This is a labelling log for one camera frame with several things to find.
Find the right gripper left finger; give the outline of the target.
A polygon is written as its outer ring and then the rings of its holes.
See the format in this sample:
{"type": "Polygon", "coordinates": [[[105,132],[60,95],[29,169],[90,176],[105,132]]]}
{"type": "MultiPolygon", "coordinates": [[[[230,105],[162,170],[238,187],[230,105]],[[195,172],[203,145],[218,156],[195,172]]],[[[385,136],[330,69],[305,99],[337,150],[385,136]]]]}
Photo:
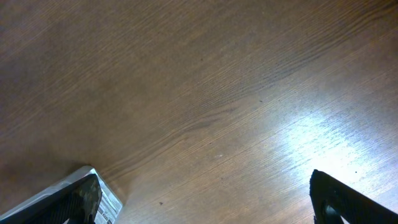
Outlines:
{"type": "Polygon", "coordinates": [[[47,198],[1,220],[2,224],[95,224],[102,191],[90,174],[47,198]]]}

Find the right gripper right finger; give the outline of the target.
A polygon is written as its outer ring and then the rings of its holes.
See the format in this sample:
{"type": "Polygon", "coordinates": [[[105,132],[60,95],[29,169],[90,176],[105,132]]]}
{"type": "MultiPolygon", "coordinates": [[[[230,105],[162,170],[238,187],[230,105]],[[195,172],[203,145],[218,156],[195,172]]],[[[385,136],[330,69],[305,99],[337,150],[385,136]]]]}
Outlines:
{"type": "Polygon", "coordinates": [[[310,198],[316,224],[397,223],[397,214],[325,172],[314,170],[310,198]]]}

